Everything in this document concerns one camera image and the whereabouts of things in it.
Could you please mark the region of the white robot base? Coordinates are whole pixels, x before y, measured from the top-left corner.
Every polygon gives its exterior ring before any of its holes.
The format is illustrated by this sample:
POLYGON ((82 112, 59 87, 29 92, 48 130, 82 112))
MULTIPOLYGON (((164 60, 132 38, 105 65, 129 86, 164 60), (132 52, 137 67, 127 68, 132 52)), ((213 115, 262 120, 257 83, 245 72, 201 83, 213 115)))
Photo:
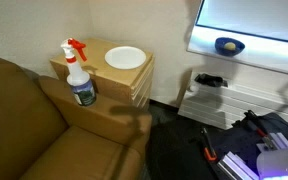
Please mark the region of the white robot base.
POLYGON ((260 180, 288 180, 288 148, 262 152, 256 165, 260 180))

